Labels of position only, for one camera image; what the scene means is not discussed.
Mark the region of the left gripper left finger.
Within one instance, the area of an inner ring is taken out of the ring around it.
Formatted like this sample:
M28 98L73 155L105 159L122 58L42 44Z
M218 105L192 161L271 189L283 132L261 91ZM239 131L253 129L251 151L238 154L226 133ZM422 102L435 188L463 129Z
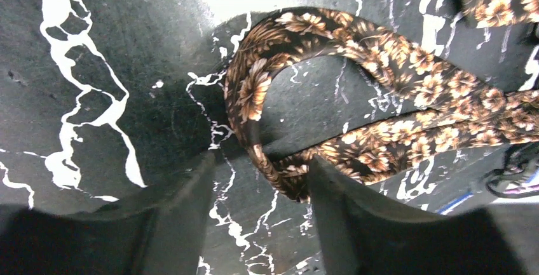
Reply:
M2 205L1 273L196 274L215 165L215 154L203 152L94 211Z

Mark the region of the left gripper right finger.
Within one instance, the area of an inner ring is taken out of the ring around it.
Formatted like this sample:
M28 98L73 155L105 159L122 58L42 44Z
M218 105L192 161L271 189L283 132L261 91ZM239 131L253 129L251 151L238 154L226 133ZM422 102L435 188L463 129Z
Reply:
M531 207L484 205L440 215L309 164L308 188L327 274L529 274Z

